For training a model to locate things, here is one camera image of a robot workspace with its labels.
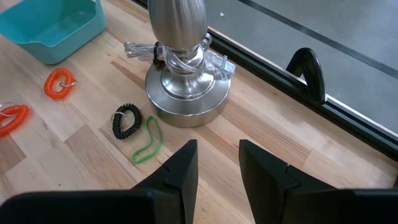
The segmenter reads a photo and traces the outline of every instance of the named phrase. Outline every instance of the orange coiled keychain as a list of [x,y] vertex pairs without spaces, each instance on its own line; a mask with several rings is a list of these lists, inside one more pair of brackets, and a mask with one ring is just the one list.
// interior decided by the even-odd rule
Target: orange coiled keychain
[[9,134],[11,131],[18,128],[22,124],[22,122],[24,122],[28,114],[29,114],[29,108],[26,105],[15,105],[2,110],[0,112],[0,121],[6,119],[7,117],[11,116],[16,116],[16,117],[10,123],[0,128],[0,137],[5,136]]
[[[55,81],[61,76],[65,76],[65,83],[60,83],[60,86],[63,87],[61,91],[53,91],[53,86]],[[64,68],[56,69],[51,75],[47,78],[44,84],[44,92],[47,96],[51,97],[54,100],[62,100],[64,99],[72,89],[72,86],[76,84],[76,80],[73,79],[72,73]]]

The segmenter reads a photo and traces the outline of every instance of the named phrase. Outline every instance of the butcher block countertop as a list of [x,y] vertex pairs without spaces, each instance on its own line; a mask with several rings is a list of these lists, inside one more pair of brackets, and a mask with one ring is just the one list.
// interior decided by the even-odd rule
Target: butcher block countertop
[[[0,0],[0,11],[14,3]],[[154,115],[144,91],[150,62],[127,59],[123,42],[154,43],[155,37],[147,11],[137,4],[102,4],[106,30],[55,66],[0,37],[0,103],[31,109],[18,130],[0,138],[0,203],[38,190],[130,189],[189,139],[198,140],[195,223],[254,223],[239,169],[240,139],[338,188],[392,187],[394,161],[239,67],[218,118],[188,129],[156,118],[163,145],[149,161],[133,164],[132,153],[148,141],[144,127],[120,141],[110,118],[125,103],[134,103],[144,117]],[[56,68],[69,69],[78,80],[63,101],[44,94]]]

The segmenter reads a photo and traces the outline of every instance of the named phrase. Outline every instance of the silver lamp base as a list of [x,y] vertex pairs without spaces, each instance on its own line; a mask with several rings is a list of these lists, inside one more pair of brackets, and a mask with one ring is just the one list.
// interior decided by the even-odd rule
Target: silver lamp base
[[160,119],[172,126],[190,128],[206,124],[222,112],[231,80],[223,74],[175,75],[160,63],[148,70],[145,86]]

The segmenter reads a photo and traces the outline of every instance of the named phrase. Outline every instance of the concrete floor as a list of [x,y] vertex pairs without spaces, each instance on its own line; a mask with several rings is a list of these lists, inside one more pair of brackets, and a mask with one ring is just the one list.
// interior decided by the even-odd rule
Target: concrete floor
[[[253,1],[398,70],[398,1]],[[313,49],[329,95],[398,133],[398,79],[238,0],[206,3],[210,26],[282,67],[299,48]]]

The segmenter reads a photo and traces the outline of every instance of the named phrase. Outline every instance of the green elastic cord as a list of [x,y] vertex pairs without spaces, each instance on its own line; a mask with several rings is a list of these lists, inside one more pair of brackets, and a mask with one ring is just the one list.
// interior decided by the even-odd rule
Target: green elastic cord
[[[157,143],[157,146],[156,146],[155,150],[154,150],[151,154],[148,154],[148,155],[146,155],[146,156],[144,156],[144,157],[142,157],[142,158],[140,158],[140,159],[136,159],[136,156],[137,156],[140,152],[145,151],[145,150],[146,150],[147,148],[149,148],[149,147],[152,145],[152,143],[154,142],[154,137],[152,136],[152,133],[151,133],[151,131],[150,131],[149,128],[148,128],[148,123],[149,123],[150,120],[154,120],[154,122],[155,122],[155,127],[156,127],[156,130],[157,130],[157,135],[159,136],[159,143]],[[144,146],[144,147],[138,149],[138,150],[137,150],[136,152],[134,152],[134,153],[132,154],[132,156],[131,156],[131,160],[132,160],[134,163],[137,163],[137,164],[138,164],[138,163],[141,163],[141,162],[145,162],[145,161],[147,161],[148,159],[154,157],[154,156],[157,154],[157,152],[159,151],[159,149],[160,149],[160,147],[161,147],[161,145],[162,145],[162,136],[160,135],[160,129],[159,129],[159,126],[157,125],[156,119],[155,119],[153,116],[149,116],[149,117],[145,120],[145,129],[147,130],[148,135],[149,135],[149,142],[148,142],[148,144],[147,144],[146,146]]]

